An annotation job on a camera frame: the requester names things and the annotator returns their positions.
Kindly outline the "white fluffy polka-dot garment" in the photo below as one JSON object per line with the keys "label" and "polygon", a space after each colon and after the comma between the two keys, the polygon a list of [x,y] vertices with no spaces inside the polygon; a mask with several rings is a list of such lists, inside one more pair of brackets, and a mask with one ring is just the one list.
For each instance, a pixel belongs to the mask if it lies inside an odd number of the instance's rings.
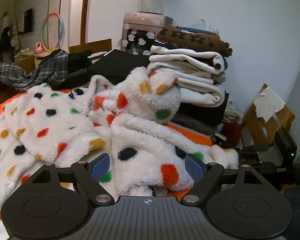
{"label": "white fluffy polka-dot garment", "polygon": [[114,197],[164,196],[193,187],[186,155],[238,168],[238,153],[196,143],[168,122],[181,102],[173,72],[133,69],[112,85],[95,75],[68,93],[44,83],[7,103],[0,115],[0,239],[4,201],[44,163],[69,167],[110,156],[101,185]]}

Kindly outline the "black folded clothes left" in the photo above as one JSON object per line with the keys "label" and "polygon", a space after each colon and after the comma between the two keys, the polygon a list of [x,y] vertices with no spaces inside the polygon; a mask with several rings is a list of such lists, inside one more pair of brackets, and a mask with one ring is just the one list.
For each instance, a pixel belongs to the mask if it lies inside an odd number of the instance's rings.
{"label": "black folded clothes left", "polygon": [[51,85],[53,90],[72,89],[86,85],[92,75],[88,72],[88,67],[92,65],[89,56],[92,51],[87,49],[81,53],[68,55],[67,78],[61,84]]}

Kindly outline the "wooden chair behind table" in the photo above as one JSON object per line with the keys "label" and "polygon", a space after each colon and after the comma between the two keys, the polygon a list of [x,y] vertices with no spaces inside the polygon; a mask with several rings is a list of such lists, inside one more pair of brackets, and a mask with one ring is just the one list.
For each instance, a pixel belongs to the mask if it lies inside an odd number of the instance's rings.
{"label": "wooden chair behind table", "polygon": [[91,60],[98,60],[107,52],[110,52],[112,50],[112,40],[111,38],[105,39],[105,40],[99,40],[94,42],[88,42],[79,44],[76,46],[70,46],[69,47],[69,53],[82,53],[86,50],[92,51]]}

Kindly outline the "wall television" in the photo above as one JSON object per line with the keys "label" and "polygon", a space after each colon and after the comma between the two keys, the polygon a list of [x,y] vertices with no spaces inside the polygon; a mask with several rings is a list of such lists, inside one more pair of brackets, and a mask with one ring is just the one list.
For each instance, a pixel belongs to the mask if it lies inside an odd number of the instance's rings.
{"label": "wall television", "polygon": [[33,31],[33,9],[24,12],[24,30],[23,33],[31,33]]}

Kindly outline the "colourful hula hoop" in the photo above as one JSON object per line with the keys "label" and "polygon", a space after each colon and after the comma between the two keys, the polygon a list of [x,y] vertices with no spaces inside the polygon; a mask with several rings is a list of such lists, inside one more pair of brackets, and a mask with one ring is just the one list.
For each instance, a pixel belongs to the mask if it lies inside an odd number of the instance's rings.
{"label": "colourful hula hoop", "polygon": [[[58,22],[55,22],[56,26],[53,27],[49,23],[49,19],[52,16],[58,18]],[[57,12],[49,13],[46,18],[43,20],[41,29],[40,29],[40,42],[42,48],[45,52],[51,53],[54,50],[57,50],[61,46],[61,42],[64,36],[64,22],[60,14]]]}

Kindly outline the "dark grey folded garment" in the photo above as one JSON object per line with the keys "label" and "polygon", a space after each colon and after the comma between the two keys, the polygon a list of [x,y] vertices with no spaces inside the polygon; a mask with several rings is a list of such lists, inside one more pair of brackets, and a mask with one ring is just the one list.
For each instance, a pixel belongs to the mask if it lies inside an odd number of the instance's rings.
{"label": "dark grey folded garment", "polygon": [[223,121],[229,93],[218,107],[201,107],[190,103],[181,103],[171,122],[205,135],[214,135]]}

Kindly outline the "cream folded garment stack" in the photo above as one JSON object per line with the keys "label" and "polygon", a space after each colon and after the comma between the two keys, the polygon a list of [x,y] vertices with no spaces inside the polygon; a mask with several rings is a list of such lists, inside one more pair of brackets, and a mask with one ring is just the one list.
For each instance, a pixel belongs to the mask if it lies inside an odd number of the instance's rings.
{"label": "cream folded garment stack", "polygon": [[225,100],[226,59],[213,51],[152,46],[147,73],[172,72],[181,87],[181,102],[218,107]]}

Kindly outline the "brown patterned knit garment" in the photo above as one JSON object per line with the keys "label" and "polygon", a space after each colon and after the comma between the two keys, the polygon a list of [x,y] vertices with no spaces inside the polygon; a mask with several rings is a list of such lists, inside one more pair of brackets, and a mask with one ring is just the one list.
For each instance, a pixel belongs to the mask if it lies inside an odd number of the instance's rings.
{"label": "brown patterned knit garment", "polygon": [[193,49],[197,52],[217,52],[223,57],[230,57],[233,52],[230,44],[222,41],[217,35],[186,33],[172,25],[165,26],[157,34],[157,39],[178,48]]}

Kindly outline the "pink water dispenser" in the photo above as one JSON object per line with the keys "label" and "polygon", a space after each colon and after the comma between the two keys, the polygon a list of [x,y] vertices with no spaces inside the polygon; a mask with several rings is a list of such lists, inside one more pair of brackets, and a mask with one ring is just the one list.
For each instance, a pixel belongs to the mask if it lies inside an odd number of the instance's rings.
{"label": "pink water dispenser", "polygon": [[157,34],[173,19],[148,12],[125,12],[121,50],[133,55],[149,55]]}

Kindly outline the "black folded garment centre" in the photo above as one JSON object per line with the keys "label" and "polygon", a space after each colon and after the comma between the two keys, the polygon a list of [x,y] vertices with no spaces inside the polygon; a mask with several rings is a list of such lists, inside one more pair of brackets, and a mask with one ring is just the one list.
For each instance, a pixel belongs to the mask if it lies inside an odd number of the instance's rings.
{"label": "black folded garment centre", "polygon": [[133,55],[120,50],[112,50],[87,68],[91,75],[102,75],[113,85],[124,81],[136,67],[147,67],[149,55]]}

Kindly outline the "wooden chair with paper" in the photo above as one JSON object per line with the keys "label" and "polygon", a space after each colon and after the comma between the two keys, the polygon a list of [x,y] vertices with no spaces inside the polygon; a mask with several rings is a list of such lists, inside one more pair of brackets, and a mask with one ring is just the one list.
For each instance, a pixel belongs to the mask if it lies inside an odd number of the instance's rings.
{"label": "wooden chair with paper", "polygon": [[286,103],[264,84],[243,116],[243,127],[250,133],[255,146],[269,146],[276,132],[290,130],[294,119]]}

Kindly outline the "grey plaid shirt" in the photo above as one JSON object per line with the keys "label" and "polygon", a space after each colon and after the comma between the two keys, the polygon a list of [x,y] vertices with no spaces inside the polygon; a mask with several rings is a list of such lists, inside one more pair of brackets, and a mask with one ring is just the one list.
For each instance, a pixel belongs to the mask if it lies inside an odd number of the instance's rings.
{"label": "grey plaid shirt", "polygon": [[47,83],[57,86],[68,77],[68,53],[56,50],[46,56],[38,68],[27,74],[24,69],[15,63],[0,64],[0,83],[14,88],[19,92]]}

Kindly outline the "pink kettlebell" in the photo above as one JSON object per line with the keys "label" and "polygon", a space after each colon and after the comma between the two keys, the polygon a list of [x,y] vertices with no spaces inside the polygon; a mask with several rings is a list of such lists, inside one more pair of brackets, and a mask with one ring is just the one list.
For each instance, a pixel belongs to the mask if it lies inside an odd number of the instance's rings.
{"label": "pink kettlebell", "polygon": [[39,54],[41,54],[42,52],[43,52],[42,43],[41,43],[41,42],[37,42],[37,43],[36,43],[36,48],[35,48],[35,50],[34,50],[34,53],[35,53],[36,55],[39,55]]}

